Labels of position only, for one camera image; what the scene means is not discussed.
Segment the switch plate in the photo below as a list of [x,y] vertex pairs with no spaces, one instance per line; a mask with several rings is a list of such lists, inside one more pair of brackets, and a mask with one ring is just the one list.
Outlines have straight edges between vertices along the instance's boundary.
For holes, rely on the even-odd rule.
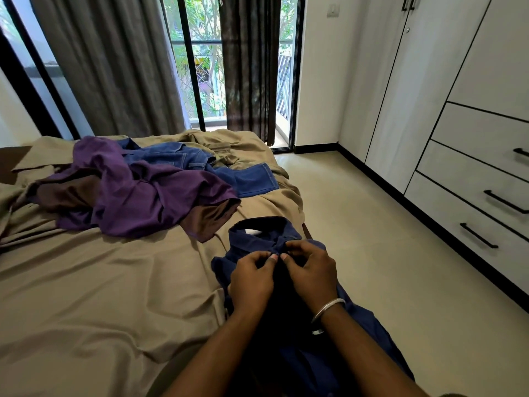
[[329,4],[327,18],[338,18],[340,15],[340,4]]

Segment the person's left hand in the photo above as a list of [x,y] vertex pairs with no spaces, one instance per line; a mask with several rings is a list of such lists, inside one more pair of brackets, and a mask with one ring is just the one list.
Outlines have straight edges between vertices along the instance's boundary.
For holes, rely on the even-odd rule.
[[[268,258],[267,261],[258,269],[255,263],[265,258]],[[238,260],[228,286],[235,312],[257,314],[259,317],[264,313],[274,290],[272,275],[276,263],[276,254],[263,251],[249,253]]]

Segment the beige bedsheet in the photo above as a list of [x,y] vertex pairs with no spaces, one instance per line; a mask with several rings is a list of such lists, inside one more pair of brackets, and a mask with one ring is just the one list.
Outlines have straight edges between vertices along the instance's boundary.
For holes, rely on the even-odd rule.
[[24,205],[23,193],[51,165],[71,162],[73,142],[37,141],[16,167],[18,185],[0,185],[1,396],[145,395],[175,352],[223,323],[209,263],[228,250],[228,229],[281,215],[303,233],[299,192],[254,134],[188,131],[136,141],[172,140],[198,142],[235,169],[265,161],[281,189],[244,198],[204,244],[179,226],[139,240],[64,232],[52,215]]

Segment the wardrobe door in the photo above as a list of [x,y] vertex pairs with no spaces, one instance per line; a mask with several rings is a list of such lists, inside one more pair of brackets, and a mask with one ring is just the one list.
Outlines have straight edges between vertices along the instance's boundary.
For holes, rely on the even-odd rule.
[[529,120],[529,0],[492,0],[449,101]]
[[408,15],[366,160],[402,193],[489,1],[418,0]]
[[369,0],[340,145],[365,161],[411,0]]

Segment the white wardrobe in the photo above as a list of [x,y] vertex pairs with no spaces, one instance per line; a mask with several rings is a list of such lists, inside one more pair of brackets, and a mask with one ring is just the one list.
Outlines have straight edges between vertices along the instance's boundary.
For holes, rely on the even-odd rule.
[[339,143],[529,294],[528,39],[529,0],[370,0]]

